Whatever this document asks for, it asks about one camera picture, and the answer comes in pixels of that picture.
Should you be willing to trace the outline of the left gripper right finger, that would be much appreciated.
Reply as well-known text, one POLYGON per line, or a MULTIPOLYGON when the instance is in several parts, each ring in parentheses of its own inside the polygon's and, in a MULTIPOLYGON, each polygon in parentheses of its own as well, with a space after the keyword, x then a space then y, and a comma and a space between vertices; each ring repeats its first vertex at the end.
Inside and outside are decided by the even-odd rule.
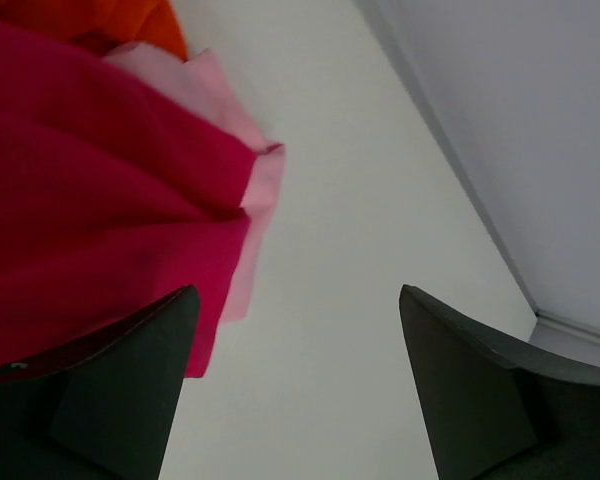
POLYGON ((550 353, 414 286, 402 330, 441 479, 600 479, 600 367, 550 353))

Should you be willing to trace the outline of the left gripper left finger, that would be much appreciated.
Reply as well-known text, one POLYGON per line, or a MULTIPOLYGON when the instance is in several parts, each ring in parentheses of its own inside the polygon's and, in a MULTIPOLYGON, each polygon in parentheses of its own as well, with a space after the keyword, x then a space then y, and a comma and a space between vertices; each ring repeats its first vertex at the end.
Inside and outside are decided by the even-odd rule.
POLYGON ((200 300, 172 292, 124 320, 0 366, 0 479, 156 479, 200 300))

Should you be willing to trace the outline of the magenta t shirt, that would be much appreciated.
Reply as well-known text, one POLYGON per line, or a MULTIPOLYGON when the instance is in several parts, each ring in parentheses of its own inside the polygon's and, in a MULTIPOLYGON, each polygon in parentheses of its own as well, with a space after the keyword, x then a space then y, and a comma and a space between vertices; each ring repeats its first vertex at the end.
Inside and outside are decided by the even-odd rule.
POLYGON ((194 286, 205 373, 248 228, 246 149, 126 72, 0 21, 0 366, 194 286))

